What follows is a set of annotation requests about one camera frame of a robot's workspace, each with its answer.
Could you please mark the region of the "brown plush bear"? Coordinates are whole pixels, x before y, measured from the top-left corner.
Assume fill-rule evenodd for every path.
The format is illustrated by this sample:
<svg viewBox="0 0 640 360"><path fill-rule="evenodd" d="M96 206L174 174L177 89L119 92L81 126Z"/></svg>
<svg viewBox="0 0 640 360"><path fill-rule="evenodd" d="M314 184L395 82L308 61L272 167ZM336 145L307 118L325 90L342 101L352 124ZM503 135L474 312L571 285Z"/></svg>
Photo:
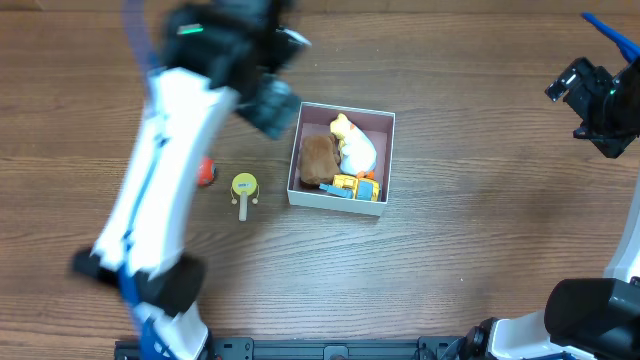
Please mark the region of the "brown plush bear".
<svg viewBox="0 0 640 360"><path fill-rule="evenodd" d="M334 135L310 135L303 139L299 153L300 182L315 188L330 184L340 173L340 156Z"/></svg>

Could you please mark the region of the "white plush duck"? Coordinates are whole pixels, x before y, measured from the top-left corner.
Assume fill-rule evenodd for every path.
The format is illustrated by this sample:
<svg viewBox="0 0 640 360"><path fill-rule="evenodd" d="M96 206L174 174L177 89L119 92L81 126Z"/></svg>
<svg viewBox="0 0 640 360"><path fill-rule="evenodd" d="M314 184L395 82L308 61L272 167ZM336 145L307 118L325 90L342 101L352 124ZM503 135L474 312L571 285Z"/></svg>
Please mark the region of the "white plush duck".
<svg viewBox="0 0 640 360"><path fill-rule="evenodd" d="M364 132L343 113L330 123L330 131L338 141L341 172L356 178L374 179L377 152Z"/></svg>

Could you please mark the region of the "yellow toy bulldozer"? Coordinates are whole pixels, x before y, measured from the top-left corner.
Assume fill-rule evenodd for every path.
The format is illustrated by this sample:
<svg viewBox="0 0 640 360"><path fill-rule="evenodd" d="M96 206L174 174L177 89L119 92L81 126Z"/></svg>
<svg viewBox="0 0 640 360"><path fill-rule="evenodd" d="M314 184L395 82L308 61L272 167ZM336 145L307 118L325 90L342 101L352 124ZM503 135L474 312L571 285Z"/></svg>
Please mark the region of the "yellow toy bulldozer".
<svg viewBox="0 0 640 360"><path fill-rule="evenodd" d="M381 195L377 181L350 175L335 175L331 184L322 183L319 188L331 195L352 200L377 202Z"/></svg>

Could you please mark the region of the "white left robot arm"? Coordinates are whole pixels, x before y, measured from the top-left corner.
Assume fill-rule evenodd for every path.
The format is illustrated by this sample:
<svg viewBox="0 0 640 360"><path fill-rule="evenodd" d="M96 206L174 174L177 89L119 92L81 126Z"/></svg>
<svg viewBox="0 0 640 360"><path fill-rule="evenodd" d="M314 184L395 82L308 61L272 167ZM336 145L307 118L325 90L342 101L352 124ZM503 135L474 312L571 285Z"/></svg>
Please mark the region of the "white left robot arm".
<svg viewBox="0 0 640 360"><path fill-rule="evenodd" d="M278 77L308 46L282 24L289 9L281 0L186 3L154 44L143 3L123 5L145 90L141 125L105 227L72 267L119 291L138 333L125 359L215 355L197 306L206 266L185 253L184 232L200 164L228 118L278 138L299 107Z"/></svg>

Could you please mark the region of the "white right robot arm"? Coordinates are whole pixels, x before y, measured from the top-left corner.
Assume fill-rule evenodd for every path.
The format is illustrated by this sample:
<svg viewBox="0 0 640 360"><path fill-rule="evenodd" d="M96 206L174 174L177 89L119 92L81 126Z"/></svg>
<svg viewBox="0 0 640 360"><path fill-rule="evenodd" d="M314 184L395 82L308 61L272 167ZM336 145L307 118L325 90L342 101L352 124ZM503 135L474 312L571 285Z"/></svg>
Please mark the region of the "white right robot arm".
<svg viewBox="0 0 640 360"><path fill-rule="evenodd" d="M545 90L581 118L573 135L615 159L639 136L639 62L617 75L575 59ZM461 359L619 359L639 356L639 201L599 278L560 281L544 309L472 328Z"/></svg>

